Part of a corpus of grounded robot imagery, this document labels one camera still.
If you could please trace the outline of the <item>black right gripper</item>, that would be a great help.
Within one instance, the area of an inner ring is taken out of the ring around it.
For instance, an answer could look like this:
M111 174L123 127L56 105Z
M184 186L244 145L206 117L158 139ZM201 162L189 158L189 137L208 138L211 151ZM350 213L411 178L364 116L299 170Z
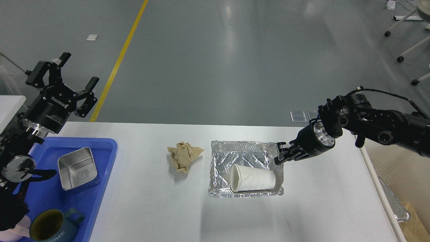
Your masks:
M321 155L335 146L335 138L331 137L321 121L313 122L299 131L296 139L277 143L278 156L274 158L276 165L287 161L298 161Z

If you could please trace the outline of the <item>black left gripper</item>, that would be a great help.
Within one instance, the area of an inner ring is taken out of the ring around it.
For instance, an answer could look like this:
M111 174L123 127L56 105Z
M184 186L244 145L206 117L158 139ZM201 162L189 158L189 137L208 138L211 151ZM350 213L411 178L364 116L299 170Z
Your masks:
M63 85L61 68L70 57L71 53L64 52L59 58L39 61L32 71L26 71L26 84L43 89L23 115L25 131L58 134L72 112L84 118L97 103L93 89L98 77L92 77L80 92Z

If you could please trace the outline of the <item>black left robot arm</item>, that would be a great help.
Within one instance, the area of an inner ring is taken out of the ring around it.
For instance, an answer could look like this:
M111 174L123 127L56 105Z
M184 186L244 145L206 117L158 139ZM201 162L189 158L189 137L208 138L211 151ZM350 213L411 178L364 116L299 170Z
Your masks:
M92 77L79 92L63 82L61 69L70 57L71 53L64 52L25 71L26 84L40 93L26 112L17 115L17 127L1 139L1 231L15 228L29 212L25 202L29 184L51 179L57 173L36 168L29 155L34 144L43 144L49 133L58 134L71 114L86 117L98 101L93 89L99 78Z

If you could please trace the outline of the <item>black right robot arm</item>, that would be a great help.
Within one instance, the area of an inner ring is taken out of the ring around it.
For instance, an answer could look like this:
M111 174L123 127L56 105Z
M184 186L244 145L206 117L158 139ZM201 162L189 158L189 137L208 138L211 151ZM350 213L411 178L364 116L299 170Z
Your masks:
M316 157L334 148L343 130L356 135L355 146L362 148L366 139L378 144L397 145L418 155L430 156L429 116L411 99L386 92L407 101L415 111L407 114L396 110L375 109L358 87L346 95L327 99L318 107L316 118L290 141L277 143L275 164Z

